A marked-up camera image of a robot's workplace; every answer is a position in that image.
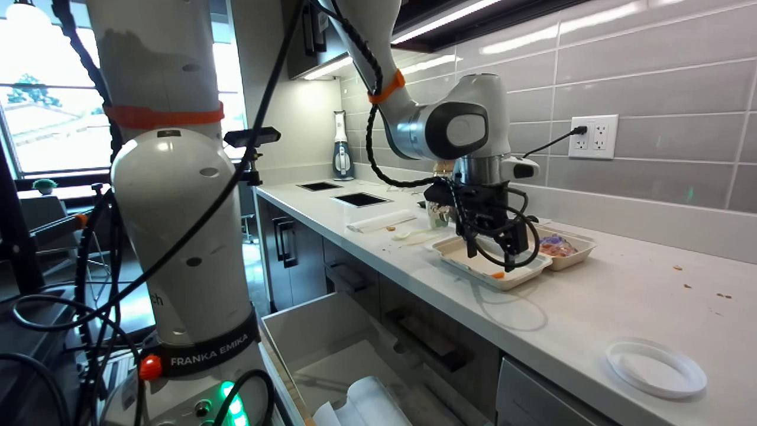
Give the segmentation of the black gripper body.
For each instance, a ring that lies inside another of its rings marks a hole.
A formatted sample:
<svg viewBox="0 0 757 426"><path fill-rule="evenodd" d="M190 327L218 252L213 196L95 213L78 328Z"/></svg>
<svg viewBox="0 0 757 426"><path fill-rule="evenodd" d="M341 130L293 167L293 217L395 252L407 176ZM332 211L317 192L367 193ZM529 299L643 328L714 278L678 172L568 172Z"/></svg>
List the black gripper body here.
<svg viewBox="0 0 757 426"><path fill-rule="evenodd" d="M482 254L503 271L529 264L540 254L540 234L535 222L526 215L526 205L514 208L508 196L527 199L526 192L511 189L505 181L484 185L451 185L451 211L457 217L457 234L466 243L466 254ZM477 235L490 235L502 254L487 252Z"/></svg>

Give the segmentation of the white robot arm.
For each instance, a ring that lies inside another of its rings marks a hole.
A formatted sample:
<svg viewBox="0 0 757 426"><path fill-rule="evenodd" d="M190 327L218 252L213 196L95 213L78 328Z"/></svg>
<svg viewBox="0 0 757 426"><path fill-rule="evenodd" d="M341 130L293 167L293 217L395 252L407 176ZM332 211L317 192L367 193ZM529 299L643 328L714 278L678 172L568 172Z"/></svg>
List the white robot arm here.
<svg viewBox="0 0 757 426"><path fill-rule="evenodd" d="M469 73L438 103L405 89L390 38L400 0L308 0L346 41L390 148L451 161L432 176L457 211L458 234L490 235L514 267L526 251L508 230L503 189L535 172L503 134L502 82ZM108 118L126 134L112 187L146 271L158 340L136 359L142 380L231 377L261 364L258 324L243 288L239 170L223 151L209 0L86 0L112 93Z"/></svg>

